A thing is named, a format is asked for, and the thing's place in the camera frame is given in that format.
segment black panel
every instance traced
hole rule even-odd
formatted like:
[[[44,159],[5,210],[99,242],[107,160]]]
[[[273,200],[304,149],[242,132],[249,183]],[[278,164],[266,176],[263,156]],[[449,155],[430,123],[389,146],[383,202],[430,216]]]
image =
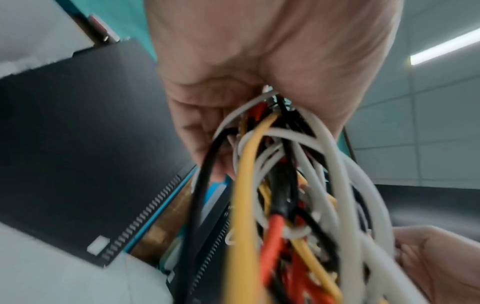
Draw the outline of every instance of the black panel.
[[[0,220],[71,254],[109,264],[192,167],[136,41],[0,80]]]
[[[480,190],[376,187],[394,226],[435,225],[480,241]]]

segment ceiling light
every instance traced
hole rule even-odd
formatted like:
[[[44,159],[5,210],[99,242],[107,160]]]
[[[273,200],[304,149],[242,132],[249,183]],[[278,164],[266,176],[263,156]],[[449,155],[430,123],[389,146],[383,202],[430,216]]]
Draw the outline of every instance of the ceiling light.
[[[410,64],[416,66],[425,61],[462,49],[477,42],[480,42],[480,29],[412,55],[410,56]]]

